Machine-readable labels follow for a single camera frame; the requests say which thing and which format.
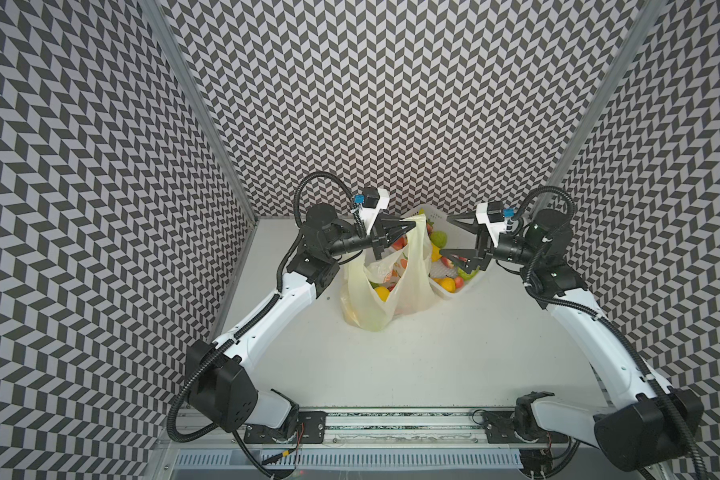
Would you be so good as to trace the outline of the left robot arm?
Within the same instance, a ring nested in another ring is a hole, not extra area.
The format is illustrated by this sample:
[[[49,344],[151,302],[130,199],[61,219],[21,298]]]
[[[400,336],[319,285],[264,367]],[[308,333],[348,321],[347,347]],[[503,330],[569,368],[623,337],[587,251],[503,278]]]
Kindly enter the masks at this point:
[[[302,194],[316,179],[335,183],[347,200],[339,209],[318,203],[303,211]],[[292,203],[298,233],[278,264],[276,286],[246,317],[216,339],[196,341],[185,357],[185,383],[170,406],[166,431],[177,443],[220,428],[236,433],[263,427],[288,440],[298,428],[299,406],[277,392],[262,392],[251,375],[285,327],[330,286],[343,264],[365,250],[380,256],[413,231],[412,220],[386,214],[389,194],[376,187],[353,192],[339,177],[317,171],[298,184]]]

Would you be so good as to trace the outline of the yellow plastic bag orange print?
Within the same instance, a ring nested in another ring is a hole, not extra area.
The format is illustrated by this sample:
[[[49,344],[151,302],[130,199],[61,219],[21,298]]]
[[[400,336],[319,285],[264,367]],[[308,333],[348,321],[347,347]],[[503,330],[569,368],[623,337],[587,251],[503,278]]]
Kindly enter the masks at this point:
[[[417,227],[409,232],[407,245],[393,250],[382,259],[369,262],[366,255],[343,267],[340,305],[345,322],[366,331],[379,332],[400,316],[412,315],[431,308],[438,296],[430,285],[431,241],[423,215],[408,218]],[[390,290],[382,302],[375,287]]]

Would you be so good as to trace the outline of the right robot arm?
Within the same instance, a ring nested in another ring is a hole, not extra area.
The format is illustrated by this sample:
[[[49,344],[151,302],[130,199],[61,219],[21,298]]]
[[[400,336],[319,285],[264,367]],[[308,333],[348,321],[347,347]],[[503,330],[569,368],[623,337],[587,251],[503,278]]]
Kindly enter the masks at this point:
[[[447,218],[476,241],[472,249],[446,249],[443,256],[466,273],[501,261],[518,265],[527,295],[572,337],[612,403],[599,408],[567,403],[552,392],[531,392],[516,401],[514,433],[526,443],[546,433],[569,439],[562,459],[540,470],[543,478],[559,473],[586,444],[616,468],[645,479],[669,478],[668,462],[681,457],[691,461],[696,478],[705,479],[708,469],[696,442],[703,403],[693,391],[672,386],[646,362],[569,264],[566,252],[576,212],[568,192],[542,186],[531,190],[517,208],[484,202],[471,213]]]

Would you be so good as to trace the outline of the yellow lemon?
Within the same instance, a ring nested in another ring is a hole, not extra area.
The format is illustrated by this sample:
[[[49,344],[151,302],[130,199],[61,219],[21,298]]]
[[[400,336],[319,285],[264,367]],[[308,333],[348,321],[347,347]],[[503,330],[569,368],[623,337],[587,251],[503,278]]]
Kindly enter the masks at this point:
[[[386,302],[390,296],[390,290],[384,286],[375,287],[374,291],[382,302]]]

